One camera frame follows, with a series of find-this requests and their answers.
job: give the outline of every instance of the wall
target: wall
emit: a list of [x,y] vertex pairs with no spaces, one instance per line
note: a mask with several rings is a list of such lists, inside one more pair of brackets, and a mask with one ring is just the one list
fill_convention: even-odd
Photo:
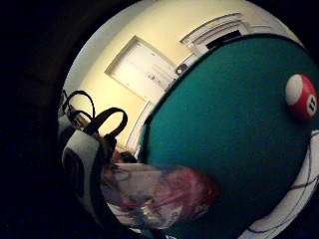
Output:
[[86,45],[81,49],[69,71],[64,85],[64,89],[68,94],[80,86],[84,76],[87,75],[103,49],[113,38],[122,31],[133,18],[138,16],[154,2],[155,0],[147,0],[132,5],[130,8],[121,11],[118,15],[111,18],[92,35]]

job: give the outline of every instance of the cream wall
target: cream wall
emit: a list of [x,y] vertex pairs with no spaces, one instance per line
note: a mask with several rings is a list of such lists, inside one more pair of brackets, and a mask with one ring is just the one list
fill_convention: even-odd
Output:
[[[241,13],[250,25],[271,24],[279,34],[288,35],[279,21],[255,5],[243,0],[159,0],[133,19],[101,52],[100,57],[84,77],[80,89],[93,96],[97,112],[119,107],[129,115],[129,124],[118,137],[125,145],[145,101],[126,87],[105,74],[106,68],[120,50],[134,36],[155,47],[173,64],[177,65],[190,54],[187,46],[180,40],[198,26],[214,18]],[[82,99],[74,102],[76,108],[88,109]],[[105,124],[101,133],[114,127],[115,119]]]

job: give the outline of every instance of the plastic bag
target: plastic bag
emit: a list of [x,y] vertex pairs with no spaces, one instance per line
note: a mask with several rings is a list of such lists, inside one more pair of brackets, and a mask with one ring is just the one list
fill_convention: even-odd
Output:
[[202,172],[184,166],[106,165],[101,189],[119,221],[132,228],[165,229],[208,211],[218,192]]

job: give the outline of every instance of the green felt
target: green felt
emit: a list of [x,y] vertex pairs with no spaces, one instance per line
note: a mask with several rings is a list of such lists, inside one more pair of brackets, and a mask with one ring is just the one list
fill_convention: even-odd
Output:
[[231,41],[187,71],[155,110],[145,137],[147,162],[181,164],[214,178],[211,211],[166,230],[177,238],[235,238],[268,214],[293,183],[310,132],[285,104],[290,76],[319,89],[319,73],[297,44],[264,35]]

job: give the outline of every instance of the red and white billiard ball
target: red and white billiard ball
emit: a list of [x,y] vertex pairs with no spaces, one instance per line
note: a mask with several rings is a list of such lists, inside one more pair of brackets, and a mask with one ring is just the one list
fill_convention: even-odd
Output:
[[286,85],[286,102],[294,115],[311,120],[317,112],[317,93],[312,82],[302,74],[293,75]]

